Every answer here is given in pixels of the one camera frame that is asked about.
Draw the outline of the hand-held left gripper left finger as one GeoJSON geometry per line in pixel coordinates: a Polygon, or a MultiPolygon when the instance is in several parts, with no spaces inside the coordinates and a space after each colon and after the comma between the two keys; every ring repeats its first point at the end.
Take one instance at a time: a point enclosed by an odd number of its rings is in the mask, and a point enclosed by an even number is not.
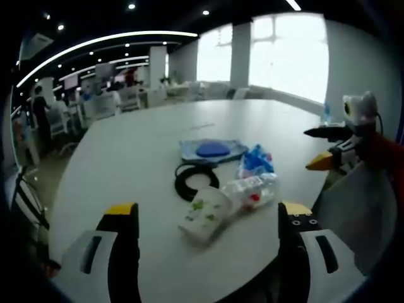
{"type": "Polygon", "coordinates": [[[66,250],[59,289],[71,302],[140,302],[136,203],[111,206],[66,250]]]}

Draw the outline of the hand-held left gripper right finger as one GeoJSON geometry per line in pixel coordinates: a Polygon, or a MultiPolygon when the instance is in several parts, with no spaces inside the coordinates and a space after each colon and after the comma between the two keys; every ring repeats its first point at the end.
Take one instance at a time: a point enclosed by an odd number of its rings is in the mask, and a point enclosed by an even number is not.
{"type": "Polygon", "coordinates": [[[353,251],[304,205],[278,204],[279,302],[345,302],[365,281],[353,251]]]}

